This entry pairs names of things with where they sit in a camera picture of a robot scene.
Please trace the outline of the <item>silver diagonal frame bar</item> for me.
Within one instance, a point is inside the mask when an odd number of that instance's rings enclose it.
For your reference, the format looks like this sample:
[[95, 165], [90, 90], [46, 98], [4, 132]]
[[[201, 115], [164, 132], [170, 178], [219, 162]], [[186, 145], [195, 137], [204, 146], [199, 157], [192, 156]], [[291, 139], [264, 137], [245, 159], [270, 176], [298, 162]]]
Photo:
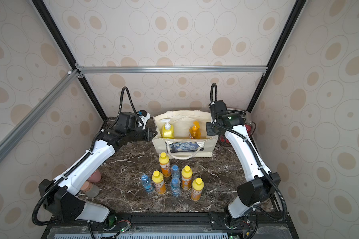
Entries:
[[35, 125], [35, 123], [51, 107], [60, 94], [72, 80], [78, 77], [78, 70], [74, 69], [60, 80], [54, 88], [26, 115], [22, 121], [0, 142], [0, 163]]

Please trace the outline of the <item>silver horizontal frame bar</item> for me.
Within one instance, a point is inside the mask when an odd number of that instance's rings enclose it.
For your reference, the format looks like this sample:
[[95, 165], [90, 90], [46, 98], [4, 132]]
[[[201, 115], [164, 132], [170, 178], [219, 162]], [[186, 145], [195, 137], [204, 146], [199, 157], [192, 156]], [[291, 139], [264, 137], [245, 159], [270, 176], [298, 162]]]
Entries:
[[139, 66], [139, 67], [83, 67], [81, 74], [153, 74], [153, 73], [265, 73], [267, 66]]

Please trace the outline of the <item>black right frame post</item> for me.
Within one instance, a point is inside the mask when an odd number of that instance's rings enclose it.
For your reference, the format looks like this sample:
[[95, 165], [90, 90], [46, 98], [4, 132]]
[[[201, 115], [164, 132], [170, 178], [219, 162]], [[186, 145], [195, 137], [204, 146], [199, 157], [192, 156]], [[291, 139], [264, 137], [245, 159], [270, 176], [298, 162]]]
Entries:
[[267, 70], [262, 75], [262, 77], [255, 89], [255, 92], [250, 100], [250, 103], [247, 107], [247, 110], [249, 112], [253, 111], [253, 109], [254, 109], [269, 77], [270, 77], [270, 74], [272, 73], [272, 71], [277, 63], [277, 60], [278, 60], [282, 50], [284, 49], [284, 46], [285, 46], [285, 44], [292, 32], [297, 20], [298, 20], [298, 17], [300, 16], [301, 12], [303, 11], [303, 8], [304, 8], [306, 2], [307, 2], [306, 0], [297, 0], [295, 2], [294, 7], [293, 7], [289, 17], [287, 18], [285, 26], [282, 29], [280, 37], [279, 37], [278, 41], [276, 42], [275, 47], [272, 51], [272, 54], [271, 54], [270, 59], [267, 64]]

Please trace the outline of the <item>blue cap water bottle rear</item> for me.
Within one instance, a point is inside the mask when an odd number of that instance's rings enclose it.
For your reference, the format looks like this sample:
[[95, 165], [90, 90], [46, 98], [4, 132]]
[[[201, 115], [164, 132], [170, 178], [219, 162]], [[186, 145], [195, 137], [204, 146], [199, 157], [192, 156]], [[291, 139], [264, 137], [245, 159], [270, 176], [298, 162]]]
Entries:
[[172, 178], [180, 179], [180, 168], [177, 165], [173, 165], [171, 168]]

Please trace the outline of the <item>yellow dish soap pump bottle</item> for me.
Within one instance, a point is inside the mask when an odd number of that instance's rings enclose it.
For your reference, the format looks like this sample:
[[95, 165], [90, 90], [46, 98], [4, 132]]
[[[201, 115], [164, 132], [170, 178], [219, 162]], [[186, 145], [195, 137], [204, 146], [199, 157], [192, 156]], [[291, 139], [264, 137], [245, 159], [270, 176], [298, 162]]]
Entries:
[[174, 138], [174, 127], [170, 124], [170, 119], [162, 119], [162, 138]]

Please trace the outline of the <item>orange dish soap pump bottle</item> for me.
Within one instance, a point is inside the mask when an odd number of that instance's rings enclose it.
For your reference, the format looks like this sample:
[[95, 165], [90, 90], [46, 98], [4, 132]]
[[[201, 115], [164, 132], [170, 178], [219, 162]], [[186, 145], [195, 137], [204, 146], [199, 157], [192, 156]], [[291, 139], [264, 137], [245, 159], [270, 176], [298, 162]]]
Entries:
[[201, 139], [201, 130], [198, 121], [194, 121], [193, 126], [189, 129], [190, 139]]

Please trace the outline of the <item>pink plastic cup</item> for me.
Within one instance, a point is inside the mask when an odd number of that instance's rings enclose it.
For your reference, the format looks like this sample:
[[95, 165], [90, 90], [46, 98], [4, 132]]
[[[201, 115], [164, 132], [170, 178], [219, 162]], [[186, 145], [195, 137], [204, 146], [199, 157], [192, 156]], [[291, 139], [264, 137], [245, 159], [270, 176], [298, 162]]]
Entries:
[[97, 169], [88, 179], [88, 182], [98, 183], [102, 178], [101, 172]]

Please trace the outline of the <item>yellow cap juice bottle rear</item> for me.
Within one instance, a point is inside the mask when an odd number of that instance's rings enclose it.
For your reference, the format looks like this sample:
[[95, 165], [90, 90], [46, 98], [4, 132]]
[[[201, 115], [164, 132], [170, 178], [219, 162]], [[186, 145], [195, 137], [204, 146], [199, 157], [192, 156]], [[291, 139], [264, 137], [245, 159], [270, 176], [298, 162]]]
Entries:
[[169, 156], [162, 152], [159, 156], [159, 163], [161, 167], [162, 174], [165, 178], [168, 178], [171, 176], [171, 166], [170, 166], [170, 159]]

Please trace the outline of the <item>blue cap water bottle front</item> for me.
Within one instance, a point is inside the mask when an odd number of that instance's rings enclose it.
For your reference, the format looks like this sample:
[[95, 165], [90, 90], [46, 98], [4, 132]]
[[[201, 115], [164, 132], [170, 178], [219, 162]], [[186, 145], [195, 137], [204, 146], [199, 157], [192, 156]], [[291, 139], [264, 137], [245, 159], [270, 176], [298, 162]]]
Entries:
[[172, 195], [174, 197], [178, 197], [181, 195], [181, 186], [180, 186], [180, 180], [176, 177], [172, 178], [171, 180], [171, 191]]

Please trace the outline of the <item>yellow cap juice bottle left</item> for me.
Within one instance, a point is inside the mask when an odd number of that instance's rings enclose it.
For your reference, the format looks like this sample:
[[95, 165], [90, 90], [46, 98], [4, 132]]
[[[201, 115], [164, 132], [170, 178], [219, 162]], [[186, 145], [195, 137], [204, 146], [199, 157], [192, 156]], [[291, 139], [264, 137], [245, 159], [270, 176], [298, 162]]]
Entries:
[[159, 194], [165, 194], [166, 186], [164, 182], [164, 176], [158, 170], [154, 171], [152, 175], [152, 181], [154, 183], [155, 189]]

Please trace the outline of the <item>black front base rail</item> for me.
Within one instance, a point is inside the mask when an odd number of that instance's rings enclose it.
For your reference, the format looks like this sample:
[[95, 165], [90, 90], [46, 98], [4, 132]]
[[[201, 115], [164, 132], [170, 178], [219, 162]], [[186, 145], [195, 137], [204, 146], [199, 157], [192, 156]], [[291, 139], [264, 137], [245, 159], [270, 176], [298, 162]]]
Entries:
[[[113, 229], [95, 222], [58, 223], [45, 229], [43, 239], [297, 239], [290, 217], [277, 222], [250, 213], [236, 228], [225, 224], [225, 213], [118, 213]], [[131, 224], [125, 233], [120, 230]]]

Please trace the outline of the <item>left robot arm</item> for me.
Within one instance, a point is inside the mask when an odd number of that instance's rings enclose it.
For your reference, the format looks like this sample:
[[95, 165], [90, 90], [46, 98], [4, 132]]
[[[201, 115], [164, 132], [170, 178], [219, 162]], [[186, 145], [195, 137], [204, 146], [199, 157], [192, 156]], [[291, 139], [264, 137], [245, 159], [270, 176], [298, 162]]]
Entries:
[[94, 137], [91, 146], [66, 171], [53, 180], [45, 179], [39, 184], [40, 200], [33, 213], [32, 223], [46, 226], [59, 222], [97, 222], [105, 230], [116, 225], [116, 213], [107, 206], [77, 198], [78, 192], [89, 177], [112, 157], [121, 147], [130, 142], [151, 141], [158, 133], [146, 126], [150, 114], [145, 110], [122, 112], [124, 94], [130, 95], [127, 87], [121, 90], [118, 115], [107, 129]]

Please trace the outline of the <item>black left frame post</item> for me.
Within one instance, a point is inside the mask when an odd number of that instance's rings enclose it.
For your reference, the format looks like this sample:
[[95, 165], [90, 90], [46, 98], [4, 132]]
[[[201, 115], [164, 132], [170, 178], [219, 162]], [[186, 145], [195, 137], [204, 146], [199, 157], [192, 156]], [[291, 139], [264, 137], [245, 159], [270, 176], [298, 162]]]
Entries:
[[57, 43], [58, 47], [60, 48], [61, 52], [63, 53], [70, 67], [73, 70], [77, 70], [79, 72], [79, 76], [78, 76], [79, 82], [81, 83], [81, 86], [83, 87], [87, 96], [91, 100], [99, 116], [103, 121], [106, 121], [108, 117], [106, 116], [103, 108], [101, 107], [87, 79], [85, 78], [83, 73], [81, 73], [81, 70], [79, 70], [77, 61], [73, 56], [71, 49], [69, 48], [67, 42], [65, 41], [63, 35], [61, 34], [58, 26], [56, 25], [53, 17], [51, 16], [49, 10], [47, 9], [47, 6], [45, 5], [44, 1], [32, 0], [32, 3], [35, 6], [39, 15], [41, 16], [43, 22], [47, 26], [49, 32], [51, 33], [52, 37], [54, 38], [55, 42]]

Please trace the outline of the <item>cream starry night shopping bag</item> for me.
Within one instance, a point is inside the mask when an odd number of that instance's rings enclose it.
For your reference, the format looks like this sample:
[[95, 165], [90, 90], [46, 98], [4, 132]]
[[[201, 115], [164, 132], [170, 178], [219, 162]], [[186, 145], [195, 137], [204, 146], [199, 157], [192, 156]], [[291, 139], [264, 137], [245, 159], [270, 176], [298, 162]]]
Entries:
[[[193, 157], [212, 157], [218, 136], [206, 134], [206, 123], [211, 121], [208, 112], [199, 110], [168, 111], [153, 118], [157, 136], [152, 139], [158, 154], [165, 152], [170, 159], [186, 160]], [[194, 122], [199, 123], [200, 138], [190, 138]], [[164, 125], [169, 123], [174, 130], [173, 138], [164, 138]]]

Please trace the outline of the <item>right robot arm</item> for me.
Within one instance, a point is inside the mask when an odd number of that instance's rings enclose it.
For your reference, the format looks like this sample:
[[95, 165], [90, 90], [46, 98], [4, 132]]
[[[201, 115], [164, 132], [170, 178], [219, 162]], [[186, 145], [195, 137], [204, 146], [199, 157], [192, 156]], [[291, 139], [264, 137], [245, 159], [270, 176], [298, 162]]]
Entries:
[[[272, 172], [255, 149], [245, 126], [244, 118], [236, 110], [229, 110], [222, 100], [217, 98], [217, 84], [210, 89], [209, 104], [211, 121], [206, 123], [208, 136], [224, 135], [232, 145], [244, 171], [246, 183], [237, 187], [237, 197], [225, 208], [225, 224], [228, 228], [237, 225], [251, 212], [262, 212], [273, 221], [287, 219], [286, 201], [278, 188], [281, 181], [277, 172]], [[279, 217], [270, 215], [260, 203], [276, 194], [282, 206]]]

